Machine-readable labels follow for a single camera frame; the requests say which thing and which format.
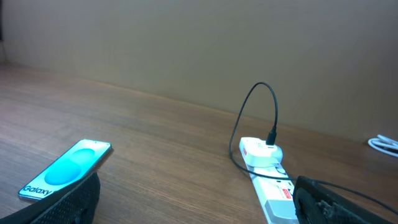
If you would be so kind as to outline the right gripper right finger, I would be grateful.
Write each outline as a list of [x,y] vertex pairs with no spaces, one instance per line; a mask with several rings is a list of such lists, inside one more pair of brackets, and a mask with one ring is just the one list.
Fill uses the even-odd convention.
[[297,178],[293,202],[300,224],[391,224],[305,176]]

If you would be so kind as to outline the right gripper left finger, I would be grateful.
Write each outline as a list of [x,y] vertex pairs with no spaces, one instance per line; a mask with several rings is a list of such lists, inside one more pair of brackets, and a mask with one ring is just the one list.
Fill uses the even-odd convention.
[[1,218],[1,224],[92,224],[100,199],[96,172],[22,210]]

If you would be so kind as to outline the turquoise screen Galaxy smartphone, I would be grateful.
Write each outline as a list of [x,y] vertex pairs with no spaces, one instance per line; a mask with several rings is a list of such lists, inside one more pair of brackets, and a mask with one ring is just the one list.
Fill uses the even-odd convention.
[[91,172],[110,152],[109,142],[82,139],[18,192],[20,198],[42,200]]

